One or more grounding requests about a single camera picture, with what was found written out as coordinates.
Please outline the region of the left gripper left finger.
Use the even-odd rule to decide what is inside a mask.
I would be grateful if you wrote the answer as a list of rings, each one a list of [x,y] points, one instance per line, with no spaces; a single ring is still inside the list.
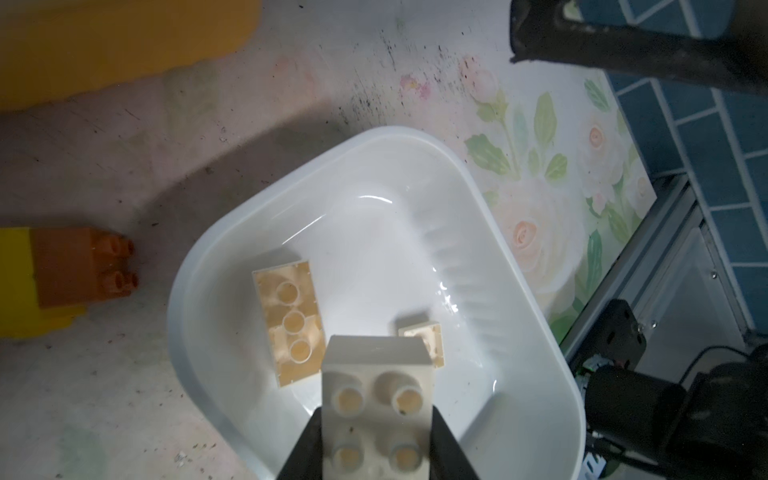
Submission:
[[[311,415],[298,441],[277,475],[277,480],[322,480],[322,408]]]

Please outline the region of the white 2x4 lego brick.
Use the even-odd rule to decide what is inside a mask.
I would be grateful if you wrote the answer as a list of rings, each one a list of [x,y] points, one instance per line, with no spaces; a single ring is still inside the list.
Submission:
[[[434,374],[419,337],[332,336],[321,366],[322,477],[427,479]]]

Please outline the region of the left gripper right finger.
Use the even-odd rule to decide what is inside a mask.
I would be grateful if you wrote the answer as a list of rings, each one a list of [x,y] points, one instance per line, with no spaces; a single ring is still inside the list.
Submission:
[[[478,480],[479,477],[436,406],[432,407],[430,480]]]

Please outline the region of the small white 2x2 lego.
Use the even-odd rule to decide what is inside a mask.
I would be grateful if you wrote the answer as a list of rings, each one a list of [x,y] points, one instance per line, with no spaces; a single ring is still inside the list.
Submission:
[[[442,329],[438,322],[427,321],[398,329],[400,337],[418,337],[425,345],[436,369],[445,365]]]

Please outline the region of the yellow brown lego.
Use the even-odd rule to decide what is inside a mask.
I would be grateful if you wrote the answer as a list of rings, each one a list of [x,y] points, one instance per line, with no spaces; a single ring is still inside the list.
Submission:
[[[132,240],[90,227],[1,230],[1,336],[63,329],[93,303],[138,288]]]

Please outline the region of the cream 2x4 lego brick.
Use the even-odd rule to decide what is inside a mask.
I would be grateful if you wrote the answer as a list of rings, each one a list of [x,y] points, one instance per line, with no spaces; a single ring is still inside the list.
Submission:
[[[286,387],[320,372],[325,329],[307,261],[252,273],[277,383]]]

